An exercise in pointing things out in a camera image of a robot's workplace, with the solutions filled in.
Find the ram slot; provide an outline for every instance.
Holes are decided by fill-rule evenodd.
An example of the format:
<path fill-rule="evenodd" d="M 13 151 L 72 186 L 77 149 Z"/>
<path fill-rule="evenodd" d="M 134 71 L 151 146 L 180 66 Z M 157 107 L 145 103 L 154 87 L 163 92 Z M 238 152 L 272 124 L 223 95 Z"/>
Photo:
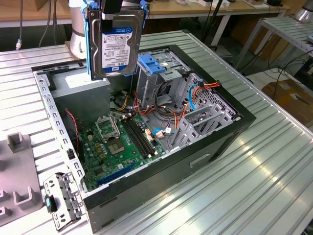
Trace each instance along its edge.
<path fill-rule="evenodd" d="M 149 154 L 150 155 L 153 154 L 152 147 L 145 139 L 145 137 L 142 135 L 140 129 L 134 123 L 133 120 L 127 120 L 125 122 L 122 122 L 122 125 L 126 129 L 127 133 L 129 134 L 130 138 L 140 151 L 140 154 L 142 155 L 143 158 L 147 158 Z"/>
<path fill-rule="evenodd" d="M 145 145 L 145 148 L 147 149 L 147 151 L 150 154 L 153 154 L 153 149 L 150 146 L 149 142 L 147 141 L 147 139 L 143 136 L 143 134 L 141 133 L 139 127 L 135 124 L 135 122 L 133 120 L 130 121 L 131 127 L 137 132 L 138 136 L 140 137 L 142 143 Z"/>
<path fill-rule="evenodd" d="M 140 143 L 140 141 L 136 138 L 135 133 L 132 130 L 132 128 L 130 127 L 128 121 L 123 121 L 122 125 L 125 128 L 127 134 L 130 136 L 130 138 L 133 141 L 133 143 L 135 144 L 135 146 L 137 147 L 137 149 L 139 150 L 141 156 L 143 158 L 146 158 L 148 156 L 148 153 L 145 151 L 145 149 L 142 146 L 142 144 Z"/>

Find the aluminum table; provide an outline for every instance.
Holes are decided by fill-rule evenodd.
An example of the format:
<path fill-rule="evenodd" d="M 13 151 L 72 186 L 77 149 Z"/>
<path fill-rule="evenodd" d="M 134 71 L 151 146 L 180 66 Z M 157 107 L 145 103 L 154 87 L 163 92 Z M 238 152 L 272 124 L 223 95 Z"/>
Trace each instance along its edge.
<path fill-rule="evenodd" d="M 97 234 L 301 234 L 313 218 L 313 134 L 189 33 L 144 35 L 140 48 L 168 44 L 179 45 L 257 119 L 211 165 Z M 66 60 L 66 46 L 0 53 L 0 138 L 31 135 L 41 185 L 66 166 L 30 67 Z M 43 207 L 0 234 L 57 233 Z M 91 234 L 86 215 L 61 234 Z"/>
<path fill-rule="evenodd" d="M 264 18 L 259 20 L 245 46 L 240 52 L 235 66 L 236 69 L 239 67 L 251 44 L 253 43 L 253 40 L 258 35 L 262 27 L 267 28 L 268 33 L 255 51 L 255 54 L 257 54 L 265 45 L 271 34 L 277 34 L 281 38 L 288 41 L 291 45 L 294 45 L 293 50 L 291 50 L 286 56 L 288 60 L 284 62 L 284 65 L 286 65 L 290 60 L 296 48 L 302 50 L 304 53 L 308 52 L 308 55 L 313 56 L 313 44 L 307 40 L 309 35 L 313 35 L 313 23 L 301 23 L 292 17 Z"/>

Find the red cable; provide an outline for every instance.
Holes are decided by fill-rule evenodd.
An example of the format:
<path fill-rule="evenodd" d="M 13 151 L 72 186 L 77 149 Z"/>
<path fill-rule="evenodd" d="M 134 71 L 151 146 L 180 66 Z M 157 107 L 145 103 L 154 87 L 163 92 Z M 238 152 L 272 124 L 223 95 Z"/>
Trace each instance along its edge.
<path fill-rule="evenodd" d="M 71 118 L 73 119 L 73 122 L 74 122 L 74 125 L 75 125 L 75 131 L 76 131 L 76 141 L 77 141 L 77 150 L 78 150 L 79 139 L 78 139 L 78 128 L 77 128 L 76 120 L 75 120 L 73 114 L 70 113 L 70 111 L 64 110 L 64 112 L 68 113 L 71 116 Z"/>

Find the blue cable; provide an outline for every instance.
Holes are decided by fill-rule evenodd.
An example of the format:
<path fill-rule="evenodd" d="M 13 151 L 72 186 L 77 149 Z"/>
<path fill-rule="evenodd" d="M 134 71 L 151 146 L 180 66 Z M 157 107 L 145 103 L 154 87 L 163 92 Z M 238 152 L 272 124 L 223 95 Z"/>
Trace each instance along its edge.
<path fill-rule="evenodd" d="M 188 94 L 188 101 L 189 101 L 189 105 L 190 107 L 195 110 L 196 108 L 194 107 L 194 104 L 192 103 L 192 98 L 191 98 L 191 90 L 194 86 L 197 86 L 197 84 L 193 84 L 190 88 L 189 88 L 189 94 Z"/>
<path fill-rule="evenodd" d="M 152 135 L 154 136 L 158 131 L 161 131 L 161 129 L 156 129 L 152 132 Z"/>

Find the gray block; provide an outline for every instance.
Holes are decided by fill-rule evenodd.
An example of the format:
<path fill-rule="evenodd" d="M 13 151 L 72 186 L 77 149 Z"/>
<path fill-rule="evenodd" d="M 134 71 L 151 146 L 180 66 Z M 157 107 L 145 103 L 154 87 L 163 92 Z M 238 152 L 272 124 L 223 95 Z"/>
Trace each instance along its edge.
<path fill-rule="evenodd" d="M 9 198 L 9 195 L 3 190 L 0 189 L 0 202 L 3 202 Z"/>
<path fill-rule="evenodd" d="M 6 207 L 0 207 L 0 221 L 8 218 L 11 215 L 11 211 Z"/>
<path fill-rule="evenodd" d="M 27 144 L 25 143 L 25 140 L 21 133 L 8 135 L 6 137 L 6 141 L 12 153 L 16 153 L 27 149 Z"/>
<path fill-rule="evenodd" d="M 18 206 L 23 211 L 38 203 L 34 190 L 30 186 L 27 187 L 27 190 L 28 194 L 26 195 L 19 195 L 18 192 L 13 192 L 15 206 Z"/>
<path fill-rule="evenodd" d="M 0 141 L 0 227 L 43 206 L 30 137 Z"/>

